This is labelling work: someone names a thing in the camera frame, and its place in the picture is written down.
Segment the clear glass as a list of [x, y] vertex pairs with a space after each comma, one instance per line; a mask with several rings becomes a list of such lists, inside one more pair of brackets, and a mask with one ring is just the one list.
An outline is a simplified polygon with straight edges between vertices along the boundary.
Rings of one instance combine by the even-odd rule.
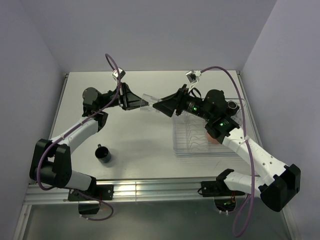
[[153, 107], [154, 104], [160, 101], [159, 98], [154, 96], [143, 94], [140, 102], [140, 111], [143, 112], [155, 112], [158, 113], [159, 111]]

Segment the orange plastic cup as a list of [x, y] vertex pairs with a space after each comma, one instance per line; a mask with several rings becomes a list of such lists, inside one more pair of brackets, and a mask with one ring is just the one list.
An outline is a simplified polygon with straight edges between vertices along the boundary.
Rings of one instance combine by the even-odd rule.
[[220, 145], [220, 143], [215, 138], [211, 137], [208, 132], [206, 133], [206, 138], [209, 143], [214, 145]]

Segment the small black mug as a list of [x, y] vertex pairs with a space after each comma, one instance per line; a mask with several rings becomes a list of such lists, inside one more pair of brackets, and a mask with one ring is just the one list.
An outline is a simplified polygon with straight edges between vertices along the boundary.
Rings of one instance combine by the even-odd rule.
[[97, 145], [94, 155], [103, 164], [109, 163], [112, 159], [109, 149], [101, 144]]

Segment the black ceramic mug cream inside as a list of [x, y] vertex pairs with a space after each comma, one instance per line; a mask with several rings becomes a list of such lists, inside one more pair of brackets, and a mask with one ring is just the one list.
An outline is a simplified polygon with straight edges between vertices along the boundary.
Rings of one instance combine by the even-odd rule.
[[239, 109], [239, 105], [235, 101], [230, 100], [227, 102], [226, 114], [228, 116], [235, 116], [238, 113]]

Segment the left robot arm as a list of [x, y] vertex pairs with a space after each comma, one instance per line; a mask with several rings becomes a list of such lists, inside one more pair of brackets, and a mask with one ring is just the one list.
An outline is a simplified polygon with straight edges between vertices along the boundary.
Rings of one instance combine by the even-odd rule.
[[40, 185], [47, 184], [47, 191], [53, 188], [75, 189], [86, 200], [91, 200], [98, 193], [97, 180], [72, 169], [72, 153], [105, 126], [108, 118], [103, 111], [105, 108], [120, 106], [129, 111], [149, 103], [134, 94], [125, 82], [107, 93], [88, 87], [83, 91], [82, 98], [83, 114], [75, 125], [52, 139], [37, 141], [29, 177]]

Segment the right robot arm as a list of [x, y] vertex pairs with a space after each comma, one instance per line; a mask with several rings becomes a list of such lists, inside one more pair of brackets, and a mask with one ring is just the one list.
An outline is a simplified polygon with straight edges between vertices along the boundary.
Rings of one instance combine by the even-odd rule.
[[278, 160], [245, 133], [233, 116], [239, 110], [234, 101], [226, 101], [222, 90], [209, 90], [204, 98], [191, 96], [183, 85], [172, 95], [153, 104], [153, 108], [168, 117], [187, 112], [206, 121], [210, 137], [235, 152], [254, 168], [258, 176], [223, 171], [216, 178], [216, 189], [222, 195], [238, 191], [259, 197], [271, 210], [280, 212], [300, 191], [301, 170], [295, 164]]

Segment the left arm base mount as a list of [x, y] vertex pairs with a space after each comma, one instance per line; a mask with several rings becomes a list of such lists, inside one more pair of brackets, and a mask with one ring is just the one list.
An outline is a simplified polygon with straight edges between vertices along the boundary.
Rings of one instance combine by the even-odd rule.
[[113, 199], [114, 185], [113, 184], [98, 184], [92, 190], [69, 190], [67, 200], [69, 202], [78, 202], [78, 213], [81, 217], [92, 219], [91, 216], [96, 215], [102, 207], [107, 207], [110, 210], [109, 219], [114, 208], [107, 202]]

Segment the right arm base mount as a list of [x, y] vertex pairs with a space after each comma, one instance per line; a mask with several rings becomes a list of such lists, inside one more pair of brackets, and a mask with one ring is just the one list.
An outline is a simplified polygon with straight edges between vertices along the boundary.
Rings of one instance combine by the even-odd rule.
[[197, 193], [202, 197], [229, 197], [227, 199], [216, 199], [214, 204], [220, 211], [233, 211], [236, 208], [236, 194], [234, 191], [228, 189], [228, 187], [222, 181], [202, 181], [201, 187], [197, 190]]

